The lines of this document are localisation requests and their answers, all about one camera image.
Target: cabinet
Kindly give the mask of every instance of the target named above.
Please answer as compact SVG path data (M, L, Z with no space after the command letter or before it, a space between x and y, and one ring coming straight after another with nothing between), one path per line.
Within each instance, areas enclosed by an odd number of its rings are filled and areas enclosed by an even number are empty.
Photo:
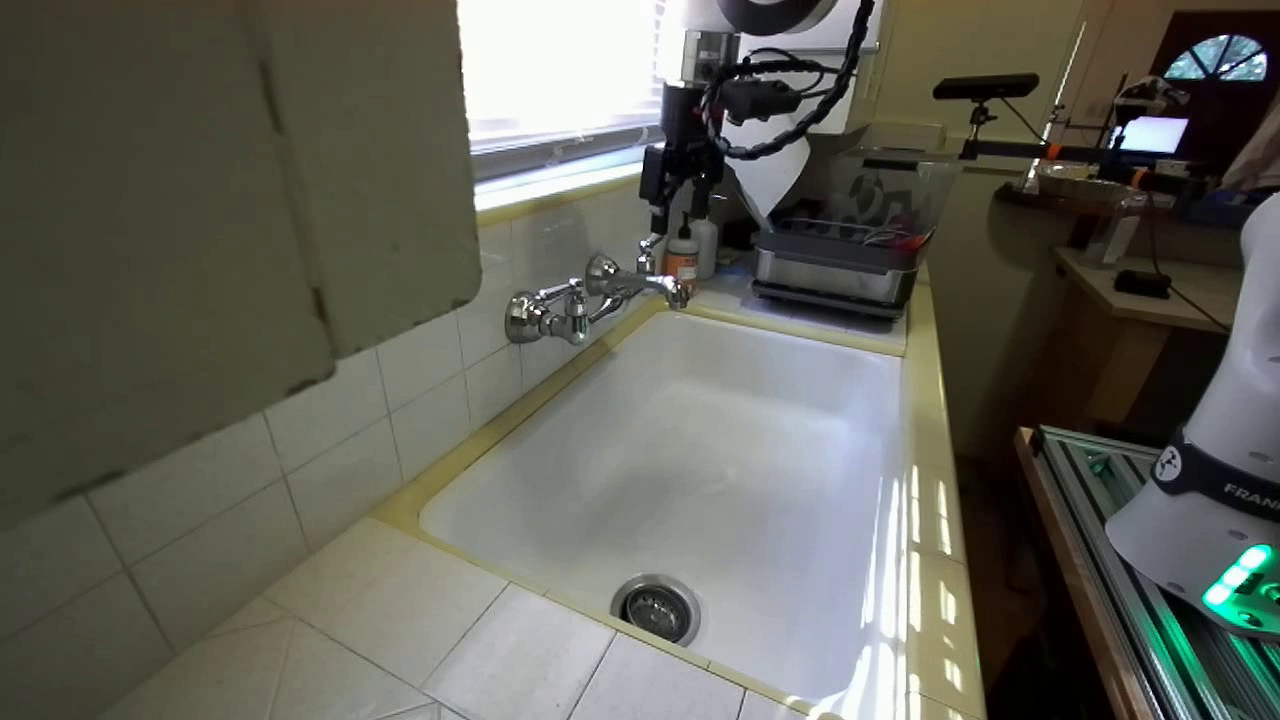
M437 44L417 53L454 54L452 5L428 5L417 0L417 26ZM327 49L411 65L417 34L388 22ZM367 95L355 88L367 77L289 44L276 70L262 38L240 0L0 7L0 526L469 298L478 262L447 58L417 65L437 77L408 95L430 95L430 111L392 108L401 131L383 131L349 122L341 102L355 111L392 88ZM296 77L313 65L335 102L304 108L318 81ZM401 171L359 165L401 152ZM341 224L327 202L367 224Z

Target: white tile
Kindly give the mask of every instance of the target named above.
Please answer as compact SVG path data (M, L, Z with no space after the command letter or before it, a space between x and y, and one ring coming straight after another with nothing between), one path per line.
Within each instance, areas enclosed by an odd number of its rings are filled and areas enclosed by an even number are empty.
M392 427L395 427L402 477L422 471L476 427L470 404L469 404L469 378L452 375L447 385L395 407Z
M262 416L252 416L90 490L90 506L132 562L272 480L281 455Z
M580 200L587 215L587 244L618 267L637 267L641 235L646 235L646 202L631 182L617 182Z
M510 219L510 250L518 250L518 282L564 282L580 277L592 241L587 241L587 202L592 200L540 200L518 219Z
M383 363L388 404L402 404L464 368L459 313L442 313L419 328L408 328L375 348Z
M355 514L375 506L401 489L401 455L392 422L379 420L367 430L318 453L313 465L289 477L308 545L322 545Z
M233 619L193 642L107 715L379 720L428 702L417 687L383 676L282 612L269 619L262 602L252 602L249 616L252 619Z
M525 363L517 348L498 348L469 368L470 422L488 422L525 390Z
M123 577L0 642L0 713L96 715L167 661L167 642Z
M119 573L82 499L55 505L0 537L0 641Z
M422 687L447 648L498 596L505 580L452 558L375 521L353 522L308 562L289 573L272 601L345 648Z
M631 634L617 634L592 676L574 720L646 720L646 715L695 715L695 720L736 720L744 687L706 676L675 654L663 654Z
M525 386L549 378L559 363L569 363L580 348L564 345L564 338L540 338L540 345L525 345L518 348L518 363L525 363Z
M282 485L234 505L135 566L161 626L193 642L304 555Z
M335 363L335 375L304 386L269 407L269 422L282 461L282 471L349 441L388 410L375 352L359 352Z
M509 348L505 313L517 289L525 289L525 262L510 250L510 227L478 227L478 290L459 306L464 363Z
M459 715L569 715L587 687L609 626L509 588L428 680Z
M296 624L276 720L375 720L419 709L428 695L355 653Z
M147 682L132 687L104 720L222 720L222 715L272 715L272 695L290 653L290 624L282 612L233 619L209 641L185 648Z

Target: faucet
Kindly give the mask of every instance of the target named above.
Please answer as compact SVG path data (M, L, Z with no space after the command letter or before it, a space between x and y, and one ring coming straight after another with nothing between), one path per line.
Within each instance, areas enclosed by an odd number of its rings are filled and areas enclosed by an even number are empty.
M517 290L505 314L505 332L510 345L533 345L540 336L585 345L587 325L592 314L587 314L587 294L580 277L569 277L564 282L552 282L552 289Z
M641 290L658 290L675 313L689 306L690 289L675 277L656 277L656 244L658 235L641 241L637 272L624 272L612 257L594 250L587 257L585 277L569 277L564 282L536 290L517 290L505 313L509 338L536 345L544 336L559 336L569 345L585 345L594 320L624 306Z
M592 320L624 306L641 290L658 290L675 313L689 306L689 282L681 282L675 277L653 277L646 262L653 244L644 246L644 241L637 272L624 272L612 257L594 250L585 267L587 294L601 294L601 313Z

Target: wall cabinet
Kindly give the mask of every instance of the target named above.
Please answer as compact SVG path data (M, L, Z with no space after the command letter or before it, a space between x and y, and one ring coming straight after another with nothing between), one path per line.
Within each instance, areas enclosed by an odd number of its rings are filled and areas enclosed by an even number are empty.
M315 16L272 44L240 0L0 7L0 526L470 294L452 5L401 7L437 44L322 22L335 54L442 54L375 92L282 44ZM353 119L395 92L395 131Z

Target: white sink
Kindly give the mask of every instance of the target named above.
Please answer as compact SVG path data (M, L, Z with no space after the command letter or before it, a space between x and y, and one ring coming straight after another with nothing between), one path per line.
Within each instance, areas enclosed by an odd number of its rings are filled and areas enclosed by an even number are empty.
M689 653L822 699L873 634L900 430L900 355L663 313L419 521L580 609L675 577L698 602Z

